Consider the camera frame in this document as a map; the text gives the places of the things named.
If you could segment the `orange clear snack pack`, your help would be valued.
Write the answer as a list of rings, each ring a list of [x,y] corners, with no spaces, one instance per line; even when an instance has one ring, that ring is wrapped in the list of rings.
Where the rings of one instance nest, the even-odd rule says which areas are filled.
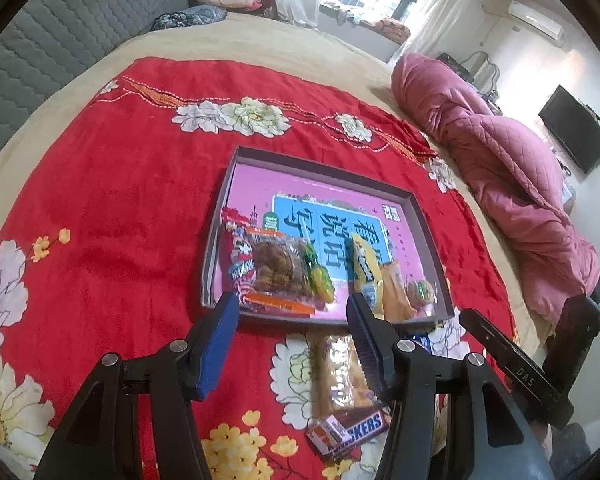
[[[414,318],[416,310],[408,300],[399,263],[393,261],[381,268],[382,308],[390,323],[401,323]]]

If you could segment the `blue Oreo cookie pack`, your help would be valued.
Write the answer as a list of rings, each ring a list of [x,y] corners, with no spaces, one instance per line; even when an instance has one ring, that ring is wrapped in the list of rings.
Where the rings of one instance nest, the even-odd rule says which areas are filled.
[[[419,344],[428,353],[432,353],[431,341],[426,333],[407,334],[406,338],[413,341],[415,344]]]

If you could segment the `yellow rice cracker bag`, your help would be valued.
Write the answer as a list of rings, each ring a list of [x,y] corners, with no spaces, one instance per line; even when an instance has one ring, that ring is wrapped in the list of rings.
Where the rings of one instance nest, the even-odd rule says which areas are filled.
[[[367,385],[350,335],[319,336],[316,351],[321,417],[377,408],[381,404]]]

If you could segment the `yellow Alpenliebe candy pack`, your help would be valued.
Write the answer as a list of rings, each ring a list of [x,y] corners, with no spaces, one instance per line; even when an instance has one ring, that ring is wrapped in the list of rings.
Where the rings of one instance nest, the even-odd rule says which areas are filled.
[[[356,233],[352,240],[353,287],[362,294],[375,318],[384,318],[384,280],[376,252]]]

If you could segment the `round green-label pastry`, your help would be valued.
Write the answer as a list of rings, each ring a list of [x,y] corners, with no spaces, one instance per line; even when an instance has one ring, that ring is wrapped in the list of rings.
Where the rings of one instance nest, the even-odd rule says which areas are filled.
[[[405,292],[411,306],[416,310],[431,306],[437,301],[434,285],[427,280],[411,280],[405,285]]]

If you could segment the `corn shaped lollipop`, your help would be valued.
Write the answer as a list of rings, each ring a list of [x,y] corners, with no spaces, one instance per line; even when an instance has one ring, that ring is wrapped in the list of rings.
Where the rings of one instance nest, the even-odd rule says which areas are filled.
[[[310,242],[304,244],[303,258],[315,295],[320,297],[325,304],[330,304],[335,300],[335,287],[326,268],[318,262],[317,254]]]

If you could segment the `red panda candy pack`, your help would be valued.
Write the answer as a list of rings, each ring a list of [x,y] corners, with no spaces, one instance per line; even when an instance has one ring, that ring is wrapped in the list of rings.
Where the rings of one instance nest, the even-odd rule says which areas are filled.
[[[251,243],[252,225],[236,209],[223,207],[220,213],[226,276],[233,285],[239,303],[250,308],[248,295],[254,292],[257,271]]]

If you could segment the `dark Snickers bar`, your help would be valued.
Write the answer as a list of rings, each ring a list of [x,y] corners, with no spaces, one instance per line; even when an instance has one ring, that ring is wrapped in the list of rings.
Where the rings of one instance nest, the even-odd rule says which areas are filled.
[[[336,448],[326,454],[326,457],[336,460],[336,458],[348,455],[352,448],[386,431],[390,426],[390,422],[391,416],[386,406],[349,414],[343,422],[343,427],[347,431],[349,439],[338,444]]]

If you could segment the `orange-edged clear biscuit bag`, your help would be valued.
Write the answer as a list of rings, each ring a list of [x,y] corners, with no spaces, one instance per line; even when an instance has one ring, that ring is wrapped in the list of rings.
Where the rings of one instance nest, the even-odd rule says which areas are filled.
[[[240,299],[248,308],[275,314],[311,316],[325,307],[313,289],[300,237],[259,228],[246,229],[253,274],[240,283]]]

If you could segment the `small purple candy box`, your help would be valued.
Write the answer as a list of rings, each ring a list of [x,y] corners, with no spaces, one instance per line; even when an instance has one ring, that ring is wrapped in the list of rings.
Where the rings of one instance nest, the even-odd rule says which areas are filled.
[[[338,451],[351,440],[349,431],[334,415],[320,419],[308,427],[306,437],[321,456]]]

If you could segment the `red floral blanket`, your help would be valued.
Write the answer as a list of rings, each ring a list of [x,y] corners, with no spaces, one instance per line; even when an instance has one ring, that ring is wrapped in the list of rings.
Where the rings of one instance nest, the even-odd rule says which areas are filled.
[[[507,335],[507,292],[417,129],[334,84],[230,61],[142,58],[46,152],[0,232],[0,463],[31,478],[96,360],[155,352],[201,314],[204,248],[238,146],[415,194],[453,302]]]

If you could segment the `pink quilted duvet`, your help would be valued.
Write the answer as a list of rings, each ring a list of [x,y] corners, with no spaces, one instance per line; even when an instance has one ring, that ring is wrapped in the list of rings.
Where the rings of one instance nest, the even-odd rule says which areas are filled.
[[[565,212],[555,155],[521,122],[494,115],[476,90],[434,58],[401,56],[391,89],[416,126],[449,152],[513,249],[527,307],[557,324],[568,298],[596,289],[600,258]]]

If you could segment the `black television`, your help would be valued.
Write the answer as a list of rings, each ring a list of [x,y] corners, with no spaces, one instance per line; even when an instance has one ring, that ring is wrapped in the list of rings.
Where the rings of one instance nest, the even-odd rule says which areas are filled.
[[[584,174],[600,163],[600,118],[563,86],[558,84],[539,116]]]

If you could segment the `white air conditioner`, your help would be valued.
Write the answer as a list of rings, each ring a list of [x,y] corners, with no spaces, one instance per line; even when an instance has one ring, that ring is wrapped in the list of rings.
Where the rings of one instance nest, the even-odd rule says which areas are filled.
[[[550,40],[561,42],[564,36],[564,29],[558,22],[552,20],[542,12],[527,6],[524,3],[513,0],[509,3],[508,14],[524,24],[534,28]]]

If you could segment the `clothes on window sill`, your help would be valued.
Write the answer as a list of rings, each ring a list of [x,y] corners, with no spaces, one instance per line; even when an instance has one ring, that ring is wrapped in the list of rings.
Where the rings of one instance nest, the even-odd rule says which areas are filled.
[[[404,44],[411,37],[411,31],[401,21],[390,16],[383,16],[373,12],[365,12],[358,6],[336,6],[335,3],[326,2],[320,5],[324,14],[336,18],[339,25],[351,23],[377,32],[395,44]]]

